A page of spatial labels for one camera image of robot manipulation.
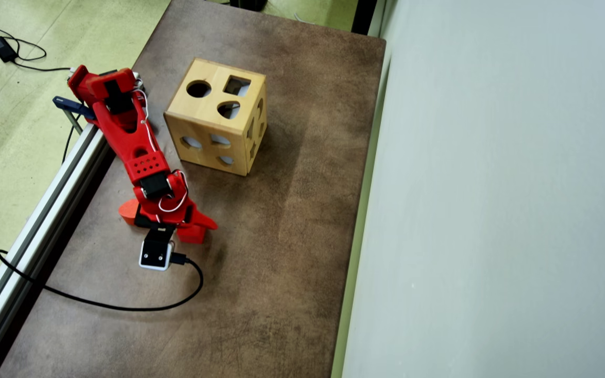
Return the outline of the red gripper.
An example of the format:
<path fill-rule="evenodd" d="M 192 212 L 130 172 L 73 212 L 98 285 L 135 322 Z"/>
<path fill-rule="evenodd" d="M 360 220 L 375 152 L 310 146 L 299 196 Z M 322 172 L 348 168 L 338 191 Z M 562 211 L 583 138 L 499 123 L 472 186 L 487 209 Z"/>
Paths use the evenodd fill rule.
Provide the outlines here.
<path fill-rule="evenodd" d="M 197 210 L 183 172 L 136 172 L 134 193 L 151 221 L 178 224 L 178 230 L 216 230 L 218 225 Z"/>

